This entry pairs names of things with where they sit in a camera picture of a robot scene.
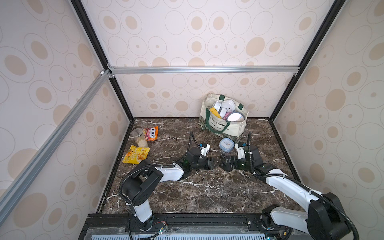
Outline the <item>white square clock face-down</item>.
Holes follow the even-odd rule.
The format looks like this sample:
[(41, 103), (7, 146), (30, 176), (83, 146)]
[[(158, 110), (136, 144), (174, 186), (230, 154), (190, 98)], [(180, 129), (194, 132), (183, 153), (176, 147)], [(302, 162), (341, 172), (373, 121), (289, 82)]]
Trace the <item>white square clock face-down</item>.
[(221, 103), (221, 107), (222, 107), (222, 109), (225, 109), (227, 111), (227, 113), (232, 113), (236, 110), (236, 105), (235, 105), (235, 102), (233, 100), (224, 100)]

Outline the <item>blue square clock white face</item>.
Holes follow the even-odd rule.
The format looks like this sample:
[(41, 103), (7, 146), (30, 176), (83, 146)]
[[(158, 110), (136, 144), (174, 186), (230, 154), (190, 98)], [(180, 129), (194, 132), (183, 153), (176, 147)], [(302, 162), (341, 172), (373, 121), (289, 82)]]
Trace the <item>blue square clock white face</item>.
[(220, 142), (219, 142), (219, 148), (225, 152), (225, 153), (229, 153), (232, 151), (232, 149), (235, 147), (235, 143), (234, 141), (232, 141), (231, 139), (229, 138), (223, 138)]

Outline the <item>small white round clock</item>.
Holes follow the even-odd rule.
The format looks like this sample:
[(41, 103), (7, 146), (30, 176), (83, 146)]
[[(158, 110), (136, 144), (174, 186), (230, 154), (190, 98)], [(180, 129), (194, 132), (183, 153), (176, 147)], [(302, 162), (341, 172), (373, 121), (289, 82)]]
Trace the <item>small white round clock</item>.
[(219, 112), (220, 111), (220, 108), (221, 108), (221, 105), (222, 103), (220, 103), (219, 101), (216, 101), (215, 104), (213, 105), (213, 108)]

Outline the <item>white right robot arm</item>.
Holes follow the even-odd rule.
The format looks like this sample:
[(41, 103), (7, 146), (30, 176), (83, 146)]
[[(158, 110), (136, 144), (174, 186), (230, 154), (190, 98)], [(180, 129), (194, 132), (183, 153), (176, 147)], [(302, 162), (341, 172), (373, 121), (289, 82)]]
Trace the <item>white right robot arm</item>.
[(250, 144), (236, 147), (238, 156), (222, 159), (227, 171), (243, 170), (257, 180), (281, 191), (303, 208), (303, 211), (271, 205), (262, 211), (260, 221), (265, 230), (285, 226), (310, 235), (314, 240), (340, 240), (349, 233), (360, 238), (353, 221), (347, 216), (341, 201), (333, 193), (315, 191), (289, 177), (276, 166), (265, 163), (259, 149)]

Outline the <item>blue round clock beige face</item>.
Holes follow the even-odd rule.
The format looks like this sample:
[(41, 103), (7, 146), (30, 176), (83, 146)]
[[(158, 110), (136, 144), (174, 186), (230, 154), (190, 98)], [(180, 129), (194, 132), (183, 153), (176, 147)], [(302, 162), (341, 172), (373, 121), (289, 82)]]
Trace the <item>blue round clock beige face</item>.
[(242, 122), (244, 120), (245, 120), (244, 115), (238, 112), (232, 112), (227, 116), (227, 121), (230, 121), (230, 122)]

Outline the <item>pink twin-bell alarm clock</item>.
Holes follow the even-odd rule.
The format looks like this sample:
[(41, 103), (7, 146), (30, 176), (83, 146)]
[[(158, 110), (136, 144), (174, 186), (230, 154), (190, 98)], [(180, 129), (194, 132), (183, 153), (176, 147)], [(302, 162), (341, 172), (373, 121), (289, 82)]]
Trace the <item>pink twin-bell alarm clock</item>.
[(232, 112), (227, 112), (227, 113), (225, 114), (225, 116), (223, 117), (223, 119), (224, 119), (224, 120), (227, 120), (227, 119), (228, 119), (228, 116), (229, 116), (230, 114), (232, 114)]

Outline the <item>yellow rectangular alarm clock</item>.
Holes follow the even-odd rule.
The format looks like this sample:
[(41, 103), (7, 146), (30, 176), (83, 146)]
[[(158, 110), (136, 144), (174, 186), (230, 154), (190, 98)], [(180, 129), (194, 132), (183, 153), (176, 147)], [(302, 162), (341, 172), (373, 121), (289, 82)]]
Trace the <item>yellow rectangular alarm clock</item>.
[(217, 118), (219, 118), (219, 119), (222, 118), (222, 117), (220, 116), (219, 112), (218, 112), (214, 107), (210, 108), (210, 112), (211, 112), (214, 116), (216, 116)]

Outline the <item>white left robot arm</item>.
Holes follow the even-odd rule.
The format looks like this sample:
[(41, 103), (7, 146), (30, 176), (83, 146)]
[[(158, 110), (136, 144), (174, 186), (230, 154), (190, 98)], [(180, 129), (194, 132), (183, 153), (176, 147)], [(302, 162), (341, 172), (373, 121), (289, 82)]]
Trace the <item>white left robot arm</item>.
[(208, 144), (190, 148), (171, 165), (153, 164), (145, 159), (138, 164), (119, 185), (119, 196), (126, 202), (129, 212), (143, 224), (153, 220), (149, 197), (159, 183), (182, 181), (197, 170), (212, 170), (214, 162), (207, 157)]

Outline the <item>small black round clock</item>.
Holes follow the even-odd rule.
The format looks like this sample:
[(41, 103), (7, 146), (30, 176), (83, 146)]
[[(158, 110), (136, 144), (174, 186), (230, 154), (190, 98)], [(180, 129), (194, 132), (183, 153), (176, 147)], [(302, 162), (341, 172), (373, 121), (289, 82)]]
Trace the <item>small black round clock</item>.
[(235, 169), (235, 156), (228, 156), (228, 155), (221, 155), (220, 156), (220, 167), (225, 171), (225, 172), (231, 172), (232, 170)]

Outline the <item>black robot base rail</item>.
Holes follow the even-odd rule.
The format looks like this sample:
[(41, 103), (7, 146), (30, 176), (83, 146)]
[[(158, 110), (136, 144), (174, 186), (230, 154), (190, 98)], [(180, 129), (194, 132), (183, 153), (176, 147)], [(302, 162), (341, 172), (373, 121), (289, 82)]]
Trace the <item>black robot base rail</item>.
[(154, 237), (161, 239), (229, 239), (229, 240), (287, 240), (292, 230), (276, 225), (267, 228), (262, 215), (254, 214), (155, 214), (148, 230), (129, 214), (91, 214), (81, 230), (80, 240), (91, 240), (108, 235), (117, 239)]

